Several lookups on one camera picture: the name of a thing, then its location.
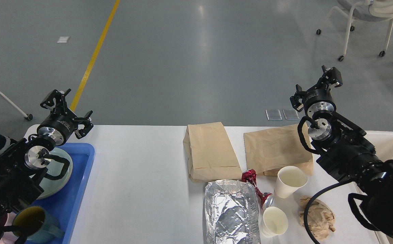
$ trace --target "chair wheel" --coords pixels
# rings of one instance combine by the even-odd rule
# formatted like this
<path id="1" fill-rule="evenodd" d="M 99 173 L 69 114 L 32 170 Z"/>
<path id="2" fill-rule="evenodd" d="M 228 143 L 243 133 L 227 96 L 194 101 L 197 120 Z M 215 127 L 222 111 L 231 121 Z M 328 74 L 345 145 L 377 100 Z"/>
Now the chair wheel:
<path id="1" fill-rule="evenodd" d="M 31 121 L 33 118 L 34 118 L 34 116 L 30 113 L 24 119 L 26 119 L 27 121 Z"/>

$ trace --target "floor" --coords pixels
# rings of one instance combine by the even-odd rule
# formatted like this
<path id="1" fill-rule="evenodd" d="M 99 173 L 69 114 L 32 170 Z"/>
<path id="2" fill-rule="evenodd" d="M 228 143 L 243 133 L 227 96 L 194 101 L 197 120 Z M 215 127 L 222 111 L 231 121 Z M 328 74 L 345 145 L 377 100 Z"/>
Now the floor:
<path id="1" fill-rule="evenodd" d="M 0 99 L 0 133 L 20 139 L 48 110 L 53 89 L 71 103 L 114 0 L 0 0 L 0 90 L 34 119 Z M 365 130 L 393 131 L 393 33 L 386 23 L 356 24 L 347 56 L 346 20 L 336 1 L 121 0 L 75 113 L 94 125 L 283 126 L 266 109 L 291 108 L 295 85 L 311 87 L 321 66 L 344 85 L 337 111 Z M 70 36 L 68 43 L 56 43 Z"/>

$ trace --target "aluminum foil container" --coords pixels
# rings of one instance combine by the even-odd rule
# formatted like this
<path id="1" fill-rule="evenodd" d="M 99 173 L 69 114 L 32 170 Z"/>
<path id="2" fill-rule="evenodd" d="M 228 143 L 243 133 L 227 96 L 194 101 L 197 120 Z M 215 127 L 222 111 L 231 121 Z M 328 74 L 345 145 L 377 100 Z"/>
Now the aluminum foil container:
<path id="1" fill-rule="evenodd" d="M 255 188 L 248 182 L 218 180 L 205 187 L 208 244 L 260 244 Z"/>

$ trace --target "white table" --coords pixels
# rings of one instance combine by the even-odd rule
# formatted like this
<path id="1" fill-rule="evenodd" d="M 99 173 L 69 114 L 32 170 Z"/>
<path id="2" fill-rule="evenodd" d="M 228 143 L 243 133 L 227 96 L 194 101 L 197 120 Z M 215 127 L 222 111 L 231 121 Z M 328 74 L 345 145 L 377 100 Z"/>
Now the white table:
<path id="1" fill-rule="evenodd" d="M 30 127 L 26 135 L 35 133 L 36 128 L 37 125 Z M 269 127 L 226 127 L 243 171 L 243 133 L 266 128 Z M 73 136 L 68 142 L 90 143 L 96 152 L 71 244 L 204 243 L 206 184 L 188 179 L 182 144 L 185 130 L 185 126 L 95 125 L 85 138 L 77 140 Z M 274 182 L 275 177 L 257 179 L 262 191 L 273 192 Z M 261 236 L 261 243 L 312 243 L 299 224 L 297 201 L 301 195 L 312 196 L 334 183 L 315 164 L 314 176 L 304 187 L 287 199 L 275 198 L 275 206 L 288 217 L 287 232 L 274 238 Z M 336 231 L 325 244 L 388 243 L 385 238 L 379 242 L 376 233 L 362 227 L 350 212 L 347 195 L 355 190 L 351 183 L 319 198 L 336 214 Z"/>

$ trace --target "wrapper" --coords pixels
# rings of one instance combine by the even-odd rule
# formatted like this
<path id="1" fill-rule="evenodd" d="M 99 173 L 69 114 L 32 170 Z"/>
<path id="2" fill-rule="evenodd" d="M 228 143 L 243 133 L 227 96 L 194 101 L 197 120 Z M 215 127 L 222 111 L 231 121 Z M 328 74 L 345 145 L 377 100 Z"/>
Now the wrapper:
<path id="1" fill-rule="evenodd" d="M 273 205 L 274 195 L 270 192 L 262 193 L 260 191 L 260 189 L 258 189 L 258 187 L 257 187 L 257 173 L 255 173 L 255 170 L 250 169 L 250 170 L 244 172 L 243 175 L 241 176 L 241 181 L 249 182 L 254 186 L 255 193 L 261 199 L 261 208 L 263 210 L 265 210 L 266 208 Z"/>
<path id="2" fill-rule="evenodd" d="M 218 180 L 205 187 L 208 244 L 260 244 L 255 188 L 247 182 Z"/>

